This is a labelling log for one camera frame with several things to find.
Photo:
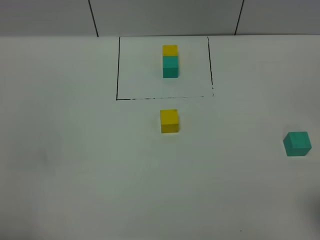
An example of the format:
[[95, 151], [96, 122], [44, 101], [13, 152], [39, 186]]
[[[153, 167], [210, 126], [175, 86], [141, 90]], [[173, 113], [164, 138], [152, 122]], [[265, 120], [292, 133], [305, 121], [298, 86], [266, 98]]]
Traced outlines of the teal template cube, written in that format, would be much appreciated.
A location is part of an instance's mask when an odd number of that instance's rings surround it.
[[179, 57], [178, 56], [162, 57], [162, 76], [163, 78], [179, 77]]

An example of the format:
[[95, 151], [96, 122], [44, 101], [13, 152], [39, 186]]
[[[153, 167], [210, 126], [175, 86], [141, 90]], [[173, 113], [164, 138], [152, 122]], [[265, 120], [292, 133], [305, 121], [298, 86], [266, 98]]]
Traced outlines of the yellow template cube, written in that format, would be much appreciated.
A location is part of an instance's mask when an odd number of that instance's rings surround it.
[[162, 56], [163, 57], [176, 57], [176, 56], [178, 56], [178, 46], [177, 45], [163, 45], [162, 46]]

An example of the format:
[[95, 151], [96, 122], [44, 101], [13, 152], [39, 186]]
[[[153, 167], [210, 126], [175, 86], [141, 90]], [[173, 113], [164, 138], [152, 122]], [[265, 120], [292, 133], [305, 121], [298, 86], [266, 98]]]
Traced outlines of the yellow wooden cube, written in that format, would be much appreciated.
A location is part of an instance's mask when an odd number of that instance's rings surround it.
[[160, 127], [162, 134], [178, 133], [180, 129], [178, 110], [160, 110]]

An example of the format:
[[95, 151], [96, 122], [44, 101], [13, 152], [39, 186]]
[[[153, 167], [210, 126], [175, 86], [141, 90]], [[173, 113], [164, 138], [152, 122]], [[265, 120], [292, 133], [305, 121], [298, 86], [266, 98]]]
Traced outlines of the teal wooden cube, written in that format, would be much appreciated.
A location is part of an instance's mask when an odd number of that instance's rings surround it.
[[303, 157], [312, 149], [307, 131], [288, 132], [283, 139], [283, 144], [288, 157]]

